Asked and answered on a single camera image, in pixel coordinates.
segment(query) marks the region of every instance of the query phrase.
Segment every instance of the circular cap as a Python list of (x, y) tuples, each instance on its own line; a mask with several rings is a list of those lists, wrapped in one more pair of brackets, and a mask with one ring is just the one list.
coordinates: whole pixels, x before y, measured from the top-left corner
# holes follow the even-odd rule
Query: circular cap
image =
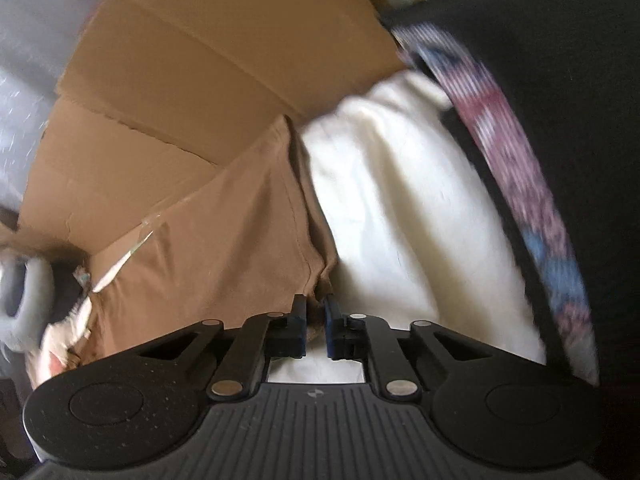
[(129, 420), (140, 411), (143, 402), (142, 394), (133, 386), (99, 383), (76, 392), (69, 410), (85, 424), (106, 426)]
[(519, 384), (498, 386), (485, 402), (495, 416), (514, 424), (541, 424), (560, 410), (559, 400), (550, 393)]
[(211, 391), (221, 397), (230, 397), (242, 391), (242, 384), (231, 380), (218, 381), (211, 385)]
[(406, 397), (417, 392), (418, 385), (411, 381), (398, 379), (388, 382), (386, 384), (386, 390), (395, 397)]

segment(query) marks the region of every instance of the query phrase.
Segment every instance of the cardboard flap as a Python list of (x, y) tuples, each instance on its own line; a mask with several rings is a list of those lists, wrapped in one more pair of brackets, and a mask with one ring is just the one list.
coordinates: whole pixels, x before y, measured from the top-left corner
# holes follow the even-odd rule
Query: cardboard flap
[(50, 262), (64, 260), (80, 264), (86, 253), (69, 242), (59, 240), (30, 227), (13, 230), (0, 223), (0, 247), (11, 247), (22, 254), (46, 257)]
[(105, 0), (59, 90), (224, 166), (399, 68), (368, 0)]
[(191, 153), (59, 99), (18, 222), (94, 254), (217, 172)]
[(138, 225), (114, 241), (110, 246), (89, 257), (86, 262), (86, 269), (89, 271), (94, 284), (98, 283), (111, 267), (136, 246), (140, 241), (141, 231), (142, 225)]

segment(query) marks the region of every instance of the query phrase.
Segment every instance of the brown fabric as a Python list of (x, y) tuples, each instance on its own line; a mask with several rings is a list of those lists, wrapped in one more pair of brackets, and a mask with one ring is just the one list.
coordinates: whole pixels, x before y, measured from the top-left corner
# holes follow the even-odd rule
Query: brown fabric
[(85, 364), (207, 318), (238, 327), (255, 314), (288, 312), (294, 294), (330, 290), (337, 255), (312, 191), (281, 118), (211, 182), (149, 221), (148, 240), (92, 296), (91, 335), (75, 354)]

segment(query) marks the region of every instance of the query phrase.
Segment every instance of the white towel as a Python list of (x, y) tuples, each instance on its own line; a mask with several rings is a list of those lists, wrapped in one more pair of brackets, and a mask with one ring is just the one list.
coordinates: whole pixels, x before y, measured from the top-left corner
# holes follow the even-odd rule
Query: white towel
[[(450, 106), (426, 76), (401, 72), (302, 131), (340, 256), (335, 295), (345, 313), (401, 329), (427, 319), (544, 363), (498, 213), (440, 123)], [(361, 380), (359, 364), (332, 367), (322, 344), (270, 372), (273, 382)]]

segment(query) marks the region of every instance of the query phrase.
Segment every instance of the metal pin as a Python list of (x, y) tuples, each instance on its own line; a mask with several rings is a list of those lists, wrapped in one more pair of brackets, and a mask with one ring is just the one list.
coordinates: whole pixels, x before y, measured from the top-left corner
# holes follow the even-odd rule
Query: metal pin
[(404, 379), (397, 379), (386, 384), (386, 390), (395, 397), (406, 397), (418, 391), (418, 385)]
[(221, 397), (230, 397), (237, 395), (242, 391), (242, 384), (238, 381), (223, 380), (213, 383), (211, 385), (211, 391)]

